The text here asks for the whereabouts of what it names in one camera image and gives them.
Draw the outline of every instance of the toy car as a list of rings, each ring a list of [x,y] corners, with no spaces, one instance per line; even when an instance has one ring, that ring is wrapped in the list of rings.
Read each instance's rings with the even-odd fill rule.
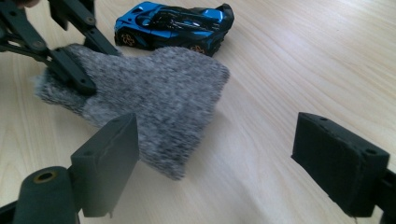
[[[227,4],[186,9],[143,2],[117,19],[115,42],[140,49],[178,46],[212,56],[232,25]]]

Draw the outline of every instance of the wood grain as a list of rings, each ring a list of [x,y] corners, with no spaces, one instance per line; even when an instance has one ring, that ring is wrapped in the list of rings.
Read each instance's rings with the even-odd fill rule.
[[[218,0],[169,0],[217,7]],[[139,1],[96,1],[98,28],[112,43],[115,19]],[[298,112],[318,114],[384,148],[396,171],[396,2],[227,2],[235,22],[215,59],[232,77],[213,122],[178,182],[139,162],[112,219],[82,223],[355,223],[291,158]],[[47,1],[27,10],[51,48],[82,43],[50,19]],[[120,48],[131,56],[148,55]],[[45,66],[0,53],[0,204],[22,180],[70,155],[97,130],[34,96]],[[358,223],[378,223],[381,211]]]

